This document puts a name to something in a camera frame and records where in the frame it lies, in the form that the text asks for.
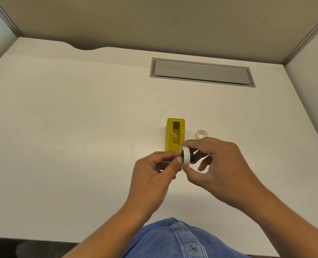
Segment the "desk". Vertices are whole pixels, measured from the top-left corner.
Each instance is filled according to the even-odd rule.
[[[151,59],[249,67],[255,88],[150,78]],[[19,38],[0,59],[0,237],[80,242],[124,203],[167,118],[237,143],[259,179],[318,227],[318,135],[282,65]],[[260,227],[180,172],[150,222],[176,217],[240,252]]]

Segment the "right hand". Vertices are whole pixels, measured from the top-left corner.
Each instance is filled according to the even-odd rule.
[[[203,157],[198,170],[209,166],[207,173],[190,167],[183,168],[188,180],[209,191],[217,199],[246,212],[256,204],[256,199],[269,195],[269,190],[259,181],[244,159],[239,147],[216,138],[189,139],[182,146],[190,147],[194,163]]]

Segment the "floor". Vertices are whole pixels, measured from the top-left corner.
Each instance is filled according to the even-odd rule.
[[[76,243],[0,239],[0,258],[61,258],[75,246]],[[255,255],[250,257],[274,258]]]

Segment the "white tape roll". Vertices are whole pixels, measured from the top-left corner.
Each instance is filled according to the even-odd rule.
[[[181,153],[183,158],[183,164],[182,167],[189,166],[190,164],[190,149],[189,147],[181,147]]]
[[[208,136],[207,131],[200,129],[198,131],[196,131],[196,139],[201,139],[201,138],[205,138]]]

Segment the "blue denim shirt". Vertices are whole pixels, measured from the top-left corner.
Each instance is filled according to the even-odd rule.
[[[214,235],[168,218],[144,226],[127,246],[122,258],[248,258]]]

